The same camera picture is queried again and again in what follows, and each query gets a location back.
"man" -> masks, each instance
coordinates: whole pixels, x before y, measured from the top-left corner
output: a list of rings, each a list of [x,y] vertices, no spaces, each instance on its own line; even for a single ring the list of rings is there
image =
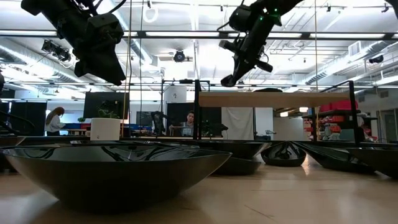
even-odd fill
[[[195,114],[193,111],[189,111],[187,114],[187,121],[180,123],[181,135],[182,136],[193,136],[193,120],[195,119]],[[172,132],[173,125],[170,125],[169,129]]]

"woman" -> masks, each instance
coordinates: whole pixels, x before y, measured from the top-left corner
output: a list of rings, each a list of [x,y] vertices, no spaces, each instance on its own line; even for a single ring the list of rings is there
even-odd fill
[[[62,107],[57,107],[47,115],[47,119],[45,120],[45,131],[47,132],[47,136],[60,135],[60,130],[65,125],[60,122],[60,116],[64,113],[65,110]]]

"long hair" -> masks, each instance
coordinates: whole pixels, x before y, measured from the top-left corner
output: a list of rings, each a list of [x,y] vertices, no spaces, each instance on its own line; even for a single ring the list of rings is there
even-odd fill
[[[61,115],[63,115],[64,113],[65,113],[65,110],[64,110],[62,107],[57,107],[57,108],[55,108],[53,111],[51,111],[51,112],[49,113],[49,115],[47,115],[47,119],[45,120],[45,124],[46,124],[46,125],[49,125],[49,124],[51,123],[52,118],[53,118],[55,115],[61,116]]]

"fluorescent light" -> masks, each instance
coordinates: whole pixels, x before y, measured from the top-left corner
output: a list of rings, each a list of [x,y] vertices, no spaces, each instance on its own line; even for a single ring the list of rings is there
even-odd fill
[[[29,35],[29,36],[57,36],[57,31],[34,31],[34,30],[0,30],[2,35]]]
[[[237,37],[238,34],[239,34],[239,33],[230,33],[230,34],[228,34],[228,37]],[[241,36],[241,37],[244,37],[244,36],[246,36],[246,33],[242,32],[240,36]]]
[[[131,37],[137,37],[138,33],[137,32],[130,32]],[[124,32],[123,37],[129,37],[129,32]]]
[[[385,34],[317,34],[317,38],[382,38]],[[315,38],[315,34],[310,34],[310,38]]]
[[[279,115],[281,118],[286,118],[289,115],[289,112],[282,112]]]
[[[278,33],[278,32],[271,32],[268,35],[268,38],[300,38],[302,34],[300,33]]]
[[[302,107],[302,108],[299,108],[298,110],[299,110],[301,113],[305,113],[305,112],[308,111],[308,108],[307,108],[307,107]]]
[[[146,32],[147,36],[157,37],[217,37],[218,32]]]

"glossy black bowl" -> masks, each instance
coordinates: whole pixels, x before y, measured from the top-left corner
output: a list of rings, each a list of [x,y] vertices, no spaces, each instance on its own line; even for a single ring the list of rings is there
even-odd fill
[[[219,168],[230,153],[148,146],[4,150],[24,176],[64,205],[126,212],[176,196]]]
[[[270,143],[254,141],[197,141],[200,148],[231,152],[232,157],[251,159],[266,149]]]
[[[398,179],[397,149],[347,148],[347,151],[377,171]]]
[[[273,144],[261,152],[262,160],[267,165],[280,167],[298,167],[304,162],[307,154],[291,142]]]
[[[322,147],[298,142],[294,142],[294,144],[302,146],[307,154],[324,168],[360,174],[369,174],[375,171],[375,169],[350,154],[346,149]]]
[[[261,162],[255,159],[230,157],[214,174],[217,175],[251,175],[260,167]]]

